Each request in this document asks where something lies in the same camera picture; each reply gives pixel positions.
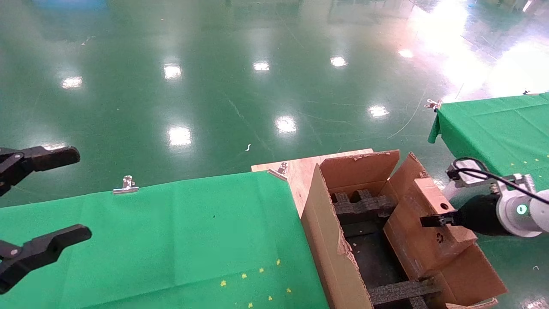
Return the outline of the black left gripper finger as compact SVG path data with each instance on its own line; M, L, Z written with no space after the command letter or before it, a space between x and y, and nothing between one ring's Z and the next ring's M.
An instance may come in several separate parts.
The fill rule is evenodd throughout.
M8 293L30 272L57 262L63 250L91 237L88 227L73 225L35 237L22 246L1 240L0 293Z
M0 149L0 195L5 195L33 172L53 170L80 162L75 147L48 150L42 146L25 149Z

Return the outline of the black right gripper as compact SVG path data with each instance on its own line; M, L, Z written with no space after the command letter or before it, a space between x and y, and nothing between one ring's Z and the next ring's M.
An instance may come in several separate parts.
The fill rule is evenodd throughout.
M498 194L477 195L465 202L457 212L420 217L422 227L463 226L486 236L508 236L498 219Z

